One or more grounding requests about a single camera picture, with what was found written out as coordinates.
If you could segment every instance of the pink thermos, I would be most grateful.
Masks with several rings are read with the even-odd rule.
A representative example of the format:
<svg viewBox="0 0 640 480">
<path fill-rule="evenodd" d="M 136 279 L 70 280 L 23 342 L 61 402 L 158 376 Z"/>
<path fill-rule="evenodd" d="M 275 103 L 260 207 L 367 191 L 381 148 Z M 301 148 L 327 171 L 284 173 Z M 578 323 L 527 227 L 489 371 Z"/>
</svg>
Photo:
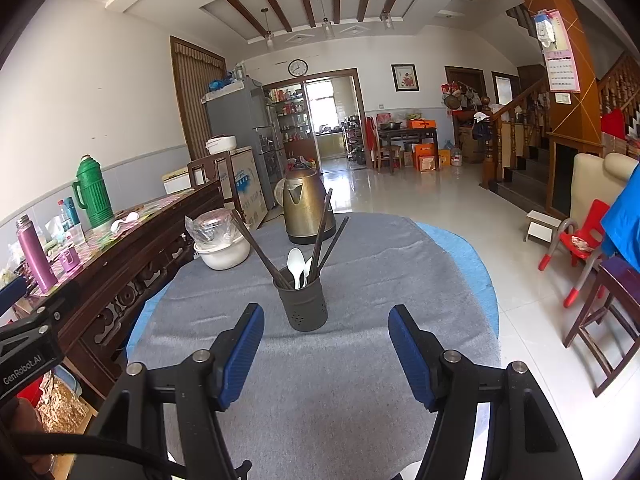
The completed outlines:
<svg viewBox="0 0 640 480">
<path fill-rule="evenodd" d="M 29 269 L 40 285 L 40 290 L 47 292 L 58 282 L 58 279 L 51 270 L 47 255 L 40 245 L 33 222 L 29 220 L 28 215 L 24 215 L 15 223 L 15 226 L 18 228 L 18 241 L 29 264 Z"/>
</svg>

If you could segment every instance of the blue cloth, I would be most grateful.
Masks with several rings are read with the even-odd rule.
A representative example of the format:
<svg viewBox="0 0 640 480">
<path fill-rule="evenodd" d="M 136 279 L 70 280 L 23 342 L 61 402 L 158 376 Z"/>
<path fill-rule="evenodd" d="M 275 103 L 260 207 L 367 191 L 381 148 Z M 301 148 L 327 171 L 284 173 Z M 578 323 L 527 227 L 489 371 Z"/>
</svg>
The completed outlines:
<svg viewBox="0 0 640 480">
<path fill-rule="evenodd" d="M 494 330 L 495 336 L 498 337 L 498 300 L 495 297 L 494 286 L 489 273 L 476 250 L 464 238 L 449 231 L 418 222 L 416 222 L 416 225 L 451 255 L 460 269 L 460 273 L 464 276 L 467 285 L 478 300 L 480 307 L 482 307 L 482 311 L 489 320 L 489 325 Z M 171 282 L 145 303 L 129 337 L 127 355 L 132 354 L 142 333 L 145 331 L 146 324 L 170 285 Z"/>
<path fill-rule="evenodd" d="M 129 342 L 127 343 L 127 355 L 131 355 L 133 349 L 138 344 L 138 341 L 140 341 L 140 337 L 142 337 L 142 333 L 145 331 L 146 324 L 149 322 L 151 315 L 156 309 L 156 306 L 158 306 L 158 303 L 160 303 L 160 300 L 162 300 L 162 297 L 169 290 L 169 285 L 171 285 L 171 282 L 167 283 L 155 296 L 146 300 L 145 306 L 142 308 L 142 312 L 140 312 L 140 316 L 138 316 L 138 320 L 133 326 L 133 330 L 129 336 Z"/>
<path fill-rule="evenodd" d="M 640 166 L 600 223 L 606 234 L 602 251 L 607 256 L 619 252 L 640 272 Z"/>
<path fill-rule="evenodd" d="M 489 320 L 489 325 L 494 329 L 498 337 L 498 299 L 495 297 L 494 284 L 491 282 L 489 272 L 476 253 L 476 250 L 464 238 L 459 237 L 444 229 L 421 224 L 416 225 L 427 233 L 444 251 L 447 251 L 460 269 L 460 273 L 482 307 L 484 315 Z"/>
</svg>

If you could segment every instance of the orange box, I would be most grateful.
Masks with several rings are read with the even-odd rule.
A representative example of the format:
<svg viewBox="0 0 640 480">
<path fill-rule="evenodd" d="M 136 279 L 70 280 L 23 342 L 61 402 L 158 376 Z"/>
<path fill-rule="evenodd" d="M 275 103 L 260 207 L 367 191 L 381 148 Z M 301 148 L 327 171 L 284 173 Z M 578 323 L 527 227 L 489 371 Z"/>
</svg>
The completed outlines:
<svg viewBox="0 0 640 480">
<path fill-rule="evenodd" d="M 435 128 L 436 121 L 430 121 L 427 119 L 409 119 L 406 122 L 406 127 L 410 129 L 414 128 Z"/>
<path fill-rule="evenodd" d="M 435 148 L 432 142 L 428 144 L 414 144 L 412 149 L 414 150 L 414 168 L 416 170 L 420 169 L 419 163 L 421 156 L 435 156 Z"/>
<path fill-rule="evenodd" d="M 418 170 L 419 171 L 435 171 L 436 158 L 434 156 L 421 155 L 418 157 Z"/>
<path fill-rule="evenodd" d="M 450 166 L 451 165 L 451 151 L 450 150 L 438 150 L 438 154 L 440 155 L 440 165 L 441 166 Z"/>
</svg>

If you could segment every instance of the white step stool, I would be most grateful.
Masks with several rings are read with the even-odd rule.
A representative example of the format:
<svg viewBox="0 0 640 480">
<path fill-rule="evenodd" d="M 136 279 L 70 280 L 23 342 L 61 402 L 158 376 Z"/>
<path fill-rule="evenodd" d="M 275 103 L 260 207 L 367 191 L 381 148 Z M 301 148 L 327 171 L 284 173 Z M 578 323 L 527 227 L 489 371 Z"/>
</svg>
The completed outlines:
<svg viewBox="0 0 640 480">
<path fill-rule="evenodd" d="M 527 218 L 529 219 L 529 229 L 527 234 L 524 235 L 524 241 L 527 241 L 529 236 L 535 236 L 551 243 L 554 230 L 558 228 L 561 221 L 538 211 L 529 211 Z"/>
</svg>

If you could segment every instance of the calendar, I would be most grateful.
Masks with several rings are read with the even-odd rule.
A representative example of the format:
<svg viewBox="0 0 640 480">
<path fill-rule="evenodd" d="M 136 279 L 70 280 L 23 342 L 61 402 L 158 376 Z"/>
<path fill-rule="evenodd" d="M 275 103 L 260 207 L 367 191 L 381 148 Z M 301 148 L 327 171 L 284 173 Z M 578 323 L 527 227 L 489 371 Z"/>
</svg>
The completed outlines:
<svg viewBox="0 0 640 480">
<path fill-rule="evenodd" d="M 549 89 L 552 92 L 579 92 L 580 82 L 574 53 L 560 12 L 551 10 L 547 14 L 551 19 L 556 37 L 554 43 L 542 49 L 545 54 L 546 72 L 549 76 Z"/>
</svg>

